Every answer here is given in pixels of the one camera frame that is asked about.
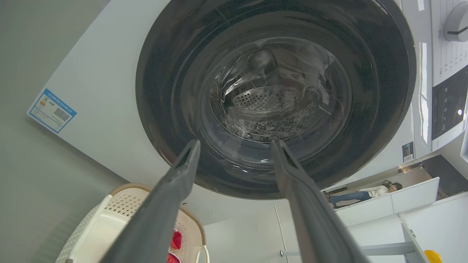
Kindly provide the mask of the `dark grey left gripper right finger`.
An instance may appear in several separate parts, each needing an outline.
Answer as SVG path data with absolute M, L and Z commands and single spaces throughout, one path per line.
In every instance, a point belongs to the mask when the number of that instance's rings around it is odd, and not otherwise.
M 276 183 L 289 202 L 303 263 L 368 263 L 314 180 L 282 140 L 271 144 Z

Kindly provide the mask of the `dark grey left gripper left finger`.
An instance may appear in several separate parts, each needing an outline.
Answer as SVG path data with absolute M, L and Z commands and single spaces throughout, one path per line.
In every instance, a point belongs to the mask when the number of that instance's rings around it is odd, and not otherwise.
M 200 157 L 199 140 L 191 140 L 159 180 L 102 263 L 165 263 L 179 207 L 192 191 Z

